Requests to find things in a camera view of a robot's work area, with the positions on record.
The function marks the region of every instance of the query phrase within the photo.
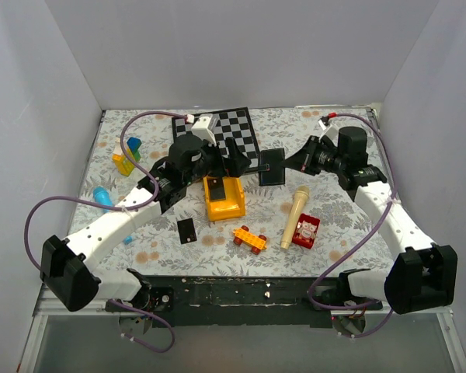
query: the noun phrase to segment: blue toy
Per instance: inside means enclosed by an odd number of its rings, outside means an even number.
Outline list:
[[[97,204],[103,204],[105,206],[111,206],[111,207],[114,205],[112,201],[110,200],[110,196],[107,190],[105,190],[101,186],[98,186],[93,190],[93,199],[95,200]],[[107,210],[106,208],[103,209],[104,213],[109,212],[109,211],[110,210]],[[128,237],[124,239],[123,242],[124,242],[124,245],[127,245],[131,241],[133,241],[133,238],[129,235]]]

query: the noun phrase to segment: gray floor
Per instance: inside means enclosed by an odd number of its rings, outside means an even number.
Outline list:
[[[370,315],[368,323],[382,315]],[[350,341],[306,326],[176,328],[154,354],[122,339],[116,316],[50,316],[36,372],[445,372],[454,371],[435,315],[394,315],[374,336]],[[166,329],[145,339],[164,346]]]

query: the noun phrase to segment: blue block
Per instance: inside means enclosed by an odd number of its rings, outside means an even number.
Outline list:
[[[141,140],[139,138],[129,138],[127,141],[127,147],[131,150],[134,154],[138,151],[141,145]]]
[[[107,190],[105,190],[103,186],[98,186],[93,190],[93,199],[97,204],[103,204],[104,206],[110,207],[114,206],[114,204],[110,200],[109,192],[107,192]],[[104,213],[109,211],[110,210],[107,210],[106,208],[103,209]],[[127,245],[131,241],[133,241],[133,238],[130,235],[123,240],[124,245]]]

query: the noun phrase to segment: yellow plastic container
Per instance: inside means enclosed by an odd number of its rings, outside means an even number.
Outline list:
[[[217,221],[245,216],[245,195],[240,179],[238,177],[224,177],[223,185],[226,198],[214,201],[210,201],[209,186],[207,184],[210,179],[213,178],[209,176],[203,178],[205,204],[209,220]]]

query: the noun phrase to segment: cable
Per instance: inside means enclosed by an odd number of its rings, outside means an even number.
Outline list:
[[[348,317],[349,319],[358,319],[358,318],[364,316],[364,314],[366,313],[366,310],[367,310],[366,307],[364,307],[364,308],[363,308],[363,311],[362,311],[359,315],[357,315],[357,311],[359,311],[359,310],[357,309],[356,311],[354,311],[354,313],[353,313],[352,315],[349,315],[349,316],[347,316],[347,317]]]
[[[390,198],[391,198],[391,200],[395,199],[396,196],[397,196],[397,187],[396,187],[395,182],[394,182],[395,174],[393,172],[393,169],[392,169],[392,166],[391,166],[391,163],[390,163],[390,157],[388,156],[388,152],[387,152],[387,149],[385,147],[385,143],[383,141],[383,138],[381,137],[381,134],[373,127],[373,125],[371,124],[371,122],[369,120],[366,120],[366,119],[364,119],[364,118],[362,118],[362,117],[360,117],[358,115],[351,114],[351,113],[341,113],[341,114],[340,113],[330,113],[328,115],[329,119],[334,118],[334,117],[351,117],[351,118],[354,118],[354,119],[358,119],[361,122],[363,122],[364,124],[366,124],[373,131],[373,133],[376,135],[376,137],[380,140],[380,143],[381,143],[381,145],[383,147],[383,151],[384,151],[386,161],[388,163],[388,167],[390,169],[390,179],[391,179],[391,187],[392,187]],[[315,306],[317,306],[317,307],[319,307],[321,309],[328,309],[328,310],[354,310],[354,309],[362,309],[362,308],[365,308],[365,307],[369,307],[370,305],[373,305],[373,304],[377,303],[377,301],[369,301],[369,302],[360,303],[359,305],[351,305],[351,306],[325,305],[323,303],[320,303],[320,302],[316,301],[313,298],[312,295],[314,294],[316,287],[326,278],[326,276],[328,276],[335,268],[337,268],[344,261],[349,259],[358,249],[360,249],[367,241],[369,241],[370,238],[373,237],[373,235],[376,232],[378,232],[378,229],[380,229],[380,227],[383,224],[383,222],[385,221],[388,213],[390,212],[392,205],[393,205],[392,201],[388,202],[387,207],[385,208],[383,214],[380,216],[380,218],[378,219],[378,221],[377,221],[376,225],[373,227],[373,229],[371,229],[370,232],[366,236],[364,236],[364,238],[361,239],[348,253],[346,253],[339,260],[334,262],[333,265],[331,265],[327,270],[325,270],[322,273],[322,275],[319,276],[316,279],[316,281],[314,281],[312,283],[312,285],[310,286],[310,288],[308,290],[308,297],[309,297],[309,301],[313,305],[315,305]],[[368,330],[367,332],[362,333],[359,336],[355,336],[355,337],[356,338],[362,338],[364,336],[369,336],[369,335],[375,333],[390,319],[392,313],[393,313],[393,310],[391,310],[387,314],[387,316],[376,327],[374,327],[372,330]]]
[[[171,343],[165,348],[159,348],[159,347],[153,346],[153,345],[145,342],[144,340],[141,340],[139,338],[136,338],[136,337],[132,336],[131,334],[122,333],[122,335],[125,336],[127,339],[131,340],[132,342],[136,342],[136,343],[142,345],[143,347],[147,347],[150,351],[154,351],[154,352],[157,352],[157,353],[160,353],[160,354],[169,351],[171,349],[171,347],[174,346],[174,343],[176,341],[176,335],[174,334],[174,330],[173,330],[172,326],[167,321],[165,321],[162,317],[159,317],[157,315],[154,315],[153,313],[144,311],[143,309],[136,309],[134,307],[130,307],[129,305],[119,303],[118,301],[115,301],[114,299],[110,299],[109,303],[112,303],[113,305],[121,307],[122,309],[126,309],[127,311],[138,312],[138,313],[140,313],[142,315],[145,315],[145,316],[147,316],[147,317],[149,317],[149,318],[151,318],[151,319],[153,319],[155,321],[159,321],[162,325],[164,325],[166,328],[168,328],[169,332],[171,333]]]
[[[391,309],[390,312],[383,318],[383,320],[380,321],[378,325],[376,325],[373,329],[368,330],[367,332],[361,333],[361,334],[354,334],[352,336],[347,336],[349,338],[364,338],[365,336],[370,336],[373,333],[376,333],[378,330],[380,330],[383,325],[385,325],[388,320],[391,318],[393,315],[394,310]]]
[[[126,156],[128,161],[133,163],[133,165],[139,169],[140,171],[143,172],[146,176],[150,178],[150,181],[154,184],[154,193],[152,194],[152,197],[150,197],[148,200],[145,202],[142,202],[141,204],[135,204],[134,206],[131,207],[126,207],[125,210],[127,211],[132,211],[132,210],[137,210],[138,208],[142,208],[144,206],[147,206],[150,204],[158,194],[158,183],[155,180],[155,178],[147,171],[146,169],[143,168],[143,166],[140,166],[136,161],[133,160],[133,157],[131,157],[127,150],[126,147],[124,146],[124,135],[126,134],[126,131],[130,125],[132,125],[136,120],[146,117],[147,115],[167,115],[170,117],[175,117],[179,119],[187,119],[187,115],[180,115],[180,114],[174,114],[174,113],[168,113],[165,111],[145,111],[143,113],[139,113],[135,117],[132,117],[126,125],[123,127],[123,130],[121,131],[120,135],[120,143],[121,143],[121,150],[123,151],[123,154]],[[91,202],[90,200],[82,200],[77,197],[68,197],[68,196],[52,196],[52,197],[47,197],[38,202],[37,204],[34,205],[34,207],[31,209],[29,212],[27,218],[26,218],[26,223],[24,224],[24,247],[26,249],[26,254],[28,258],[30,258],[31,263],[38,269],[40,270],[40,265],[38,262],[34,259],[33,254],[31,253],[31,248],[30,248],[30,240],[29,240],[29,232],[30,232],[30,223],[31,223],[31,218],[33,217],[33,214],[40,208],[43,204],[50,202],[51,200],[68,200],[70,202],[76,202],[78,204],[85,204],[87,206],[92,206],[92,207],[98,207],[98,208],[105,208],[107,210],[111,211],[122,211],[123,209],[121,207],[114,207],[114,206],[106,206],[104,204],[97,204],[96,202]]]

